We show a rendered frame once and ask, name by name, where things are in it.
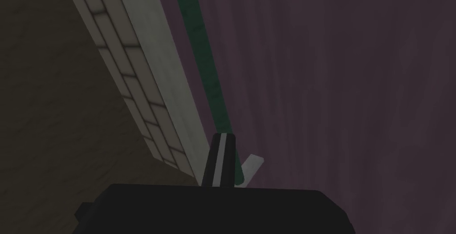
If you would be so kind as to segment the green bar handle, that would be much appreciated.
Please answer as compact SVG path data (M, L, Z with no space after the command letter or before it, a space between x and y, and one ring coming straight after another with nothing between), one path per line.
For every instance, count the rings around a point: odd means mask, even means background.
M215 133L232 133L232 127L225 105L218 73L208 39L199 0L177 0L185 29L195 58L202 86L205 92ZM236 149L235 185L244 181L241 163Z

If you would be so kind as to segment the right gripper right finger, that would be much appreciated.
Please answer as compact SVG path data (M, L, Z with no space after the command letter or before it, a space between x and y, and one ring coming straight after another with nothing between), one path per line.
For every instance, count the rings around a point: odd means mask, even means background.
M250 154L249 157L242 164L242 174L244 181L236 185L237 187L245 188L248 186L254 175L258 172L259 168L264 163L264 158Z

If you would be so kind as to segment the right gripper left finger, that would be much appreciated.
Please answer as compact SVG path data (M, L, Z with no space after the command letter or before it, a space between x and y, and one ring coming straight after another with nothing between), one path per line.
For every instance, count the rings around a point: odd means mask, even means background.
M232 133L215 133L202 179L202 186L233 187L236 171L236 138Z

